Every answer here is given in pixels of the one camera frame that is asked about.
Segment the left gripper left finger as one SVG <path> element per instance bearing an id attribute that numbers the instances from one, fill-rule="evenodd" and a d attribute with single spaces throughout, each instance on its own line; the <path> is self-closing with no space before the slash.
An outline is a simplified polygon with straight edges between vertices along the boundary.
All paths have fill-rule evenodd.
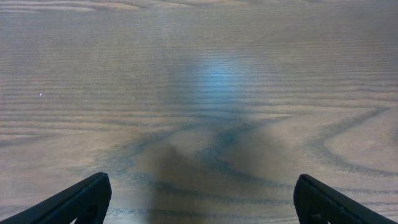
<path id="1" fill-rule="evenodd" d="M 103 224 L 111 195 L 108 175 L 98 172 L 1 224 Z"/>

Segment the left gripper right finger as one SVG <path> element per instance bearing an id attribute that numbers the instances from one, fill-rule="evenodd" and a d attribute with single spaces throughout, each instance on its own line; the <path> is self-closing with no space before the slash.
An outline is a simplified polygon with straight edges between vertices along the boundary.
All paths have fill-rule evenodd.
<path id="1" fill-rule="evenodd" d="M 397 224 L 307 174 L 297 180 L 294 206 L 300 224 Z"/>

